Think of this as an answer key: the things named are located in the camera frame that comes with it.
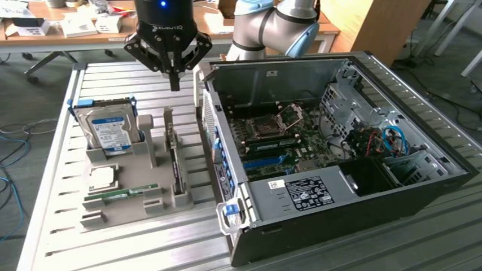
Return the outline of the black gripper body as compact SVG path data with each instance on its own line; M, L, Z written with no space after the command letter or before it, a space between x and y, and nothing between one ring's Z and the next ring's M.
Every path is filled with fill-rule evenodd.
M174 53L174 63L186 66L183 52L198 35L193 1L135 1L138 36L150 47L166 56Z

